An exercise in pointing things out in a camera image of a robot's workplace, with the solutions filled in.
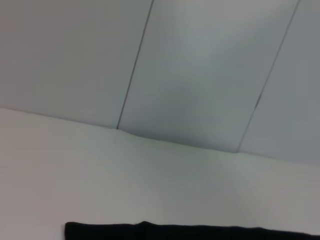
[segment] ceiling panel seam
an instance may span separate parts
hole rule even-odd
[[[126,105],[126,102],[127,102],[127,98],[128,98],[128,94],[129,94],[131,82],[132,82],[132,79],[133,79],[133,77],[134,77],[134,73],[135,73],[137,61],[138,61],[138,58],[139,58],[139,54],[140,54],[140,50],[141,50],[142,43],[143,43],[144,38],[145,38],[145,33],[146,33],[146,29],[147,29],[147,25],[148,25],[148,21],[149,21],[149,17],[150,17],[150,14],[151,14],[151,10],[152,10],[152,6],[153,6],[153,4],[154,4],[154,1],[155,1],[155,0],[152,0],[152,1],[151,1],[150,8],[149,8],[149,12],[148,12],[148,15],[147,15],[146,20],[145,20],[145,24],[144,24],[144,28],[143,28],[142,36],[141,36],[141,41],[140,41],[140,44],[139,44],[139,47],[138,47],[138,51],[137,51],[137,53],[136,53],[136,57],[135,57],[135,60],[134,60],[134,64],[133,64],[133,68],[132,68],[132,72],[131,72],[129,84],[128,84],[128,87],[127,87],[127,89],[126,89],[126,93],[125,93],[123,105],[122,105],[122,108],[121,108],[119,120],[118,120],[118,123],[117,123],[117,125],[116,125],[116,129],[119,129],[121,117],[122,117],[123,112],[124,112],[124,109],[125,109],[125,105]]]
[[[263,86],[262,86],[262,89],[261,89],[261,92],[260,92],[260,94],[259,94],[259,97],[258,97],[258,99],[257,99],[257,101],[256,101],[256,103],[255,103],[254,109],[253,109],[253,111],[252,111],[252,113],[251,113],[251,115],[250,115],[249,121],[248,121],[248,123],[247,123],[247,125],[246,125],[246,128],[245,128],[245,130],[244,130],[244,133],[243,133],[243,135],[242,135],[242,137],[241,137],[240,143],[239,143],[238,148],[237,148],[237,151],[236,151],[237,153],[239,152],[239,150],[240,150],[240,148],[241,148],[241,145],[242,145],[242,143],[243,143],[243,141],[244,141],[244,138],[245,138],[245,136],[246,136],[246,133],[247,133],[247,131],[248,131],[249,125],[250,125],[250,123],[251,123],[251,121],[252,121],[252,118],[253,118],[253,116],[254,116],[255,110],[256,110],[256,108],[257,108],[258,105],[259,105],[259,102],[260,102],[260,100],[261,100],[262,94],[263,94],[263,92],[264,92],[264,90],[265,90],[265,88],[266,88],[267,82],[268,82],[268,80],[269,80],[269,78],[270,78],[270,75],[271,75],[273,69],[274,69],[274,66],[275,66],[275,64],[276,64],[277,58],[278,58],[279,53],[280,53],[280,51],[281,51],[281,48],[282,48],[282,46],[283,46],[283,44],[284,44],[284,42],[285,42],[285,39],[286,39],[288,30],[289,30],[289,28],[290,28],[290,25],[291,25],[293,19],[294,19],[294,16],[295,16],[295,14],[296,14],[296,11],[297,11],[297,9],[298,9],[298,6],[299,6],[300,1],[301,1],[301,0],[298,0],[298,1],[297,1],[296,5],[295,5],[295,7],[294,7],[294,10],[292,11],[292,14],[291,14],[289,23],[288,23],[288,25],[287,25],[287,27],[286,27],[286,29],[285,29],[285,32],[284,32],[283,38],[282,38],[282,40],[281,40],[281,43],[280,43],[280,45],[279,45],[279,48],[278,48],[278,50],[277,50],[277,52],[276,52],[276,54],[275,54],[275,57],[274,57],[274,60],[273,60],[273,62],[272,62],[270,71],[269,71],[269,73],[268,73],[268,75],[267,75],[267,77],[266,77],[266,79],[265,79],[265,81],[264,81],[264,84],[263,84]]]

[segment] black fabric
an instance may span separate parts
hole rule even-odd
[[[65,240],[320,240],[320,236],[260,227],[156,225],[147,221],[136,225],[68,222],[64,236]]]

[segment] black object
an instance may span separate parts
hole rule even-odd
[[[93,225],[67,222],[65,240],[320,240],[320,236],[239,226]]]

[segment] white surface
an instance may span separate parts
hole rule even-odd
[[[155,0],[120,129],[235,152],[296,0]]]
[[[238,225],[320,234],[320,168],[0,108],[0,239],[67,221]]]
[[[320,164],[319,9],[299,4],[241,151]]]
[[[151,0],[1,0],[0,106],[115,128]]]

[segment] ceiling panel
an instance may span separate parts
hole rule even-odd
[[[320,164],[319,9],[318,0],[300,2],[242,152]]]
[[[116,127],[150,5],[0,1],[0,107]]]
[[[235,152],[296,0],[155,0],[119,128]]]

